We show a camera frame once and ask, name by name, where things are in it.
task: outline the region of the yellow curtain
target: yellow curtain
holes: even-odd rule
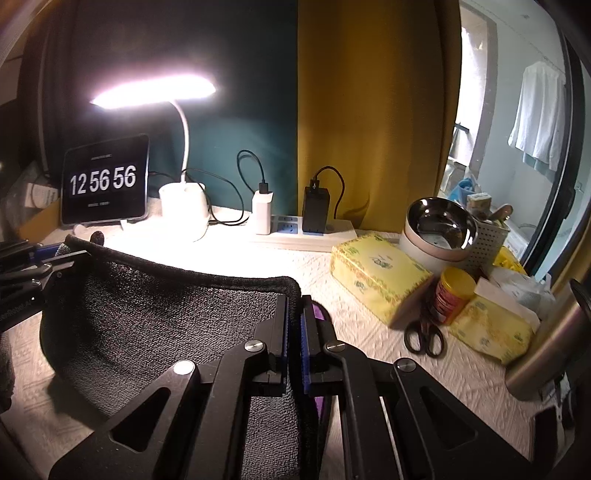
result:
[[[298,208],[324,165],[345,178],[339,218],[401,231],[437,193],[457,110],[457,0],[300,0]],[[340,181],[323,172],[332,217]]]

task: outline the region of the table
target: table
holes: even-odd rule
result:
[[[149,217],[125,230],[120,226],[76,228],[76,234],[89,239],[92,232],[105,234],[105,246],[127,254],[173,267],[237,277],[275,277],[287,275],[328,310],[339,339],[363,350],[370,358],[394,362],[401,356],[415,359],[444,387],[451,391],[486,424],[499,433],[522,455],[530,456],[530,419],[544,405],[520,402],[505,388],[504,368],[472,351],[449,335],[446,356],[431,359],[414,356],[404,347],[402,332],[388,329],[329,273],[330,254],[289,251],[261,247],[244,241],[246,226],[212,226],[198,242],[185,244],[160,216],[160,201],[150,199]],[[216,216],[232,219],[239,212],[216,209]],[[69,233],[53,232],[46,243],[58,242]],[[54,373],[39,347],[40,314],[9,330],[16,373],[12,408],[2,415],[11,434],[20,442],[35,469],[47,477],[53,463],[82,441],[91,430],[60,411],[48,395],[59,390],[70,406],[76,402],[67,387],[54,379]],[[334,406],[324,453],[321,478],[344,478],[340,420]]]

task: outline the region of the desk lamp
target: desk lamp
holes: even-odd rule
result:
[[[178,100],[200,99],[215,93],[215,87],[203,77],[180,74],[150,80],[139,80],[118,85],[101,93],[91,103],[104,109],[118,109],[151,103],[168,102],[176,108],[183,123],[184,153],[180,182],[169,183],[160,188],[163,217],[184,225],[183,236],[200,239],[207,229],[209,210],[203,186],[186,183],[186,168],[189,161],[189,125]]]

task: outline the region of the white phone charger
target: white phone charger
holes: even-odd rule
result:
[[[269,235],[271,233],[271,201],[273,192],[260,193],[257,190],[252,197],[252,215],[248,223],[257,235]]]

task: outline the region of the tissue box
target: tissue box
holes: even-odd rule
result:
[[[431,272],[374,233],[332,248],[330,273],[392,326],[429,287]]]
[[[474,293],[449,331],[477,352],[507,365],[527,351],[540,321],[534,312],[484,278]]]

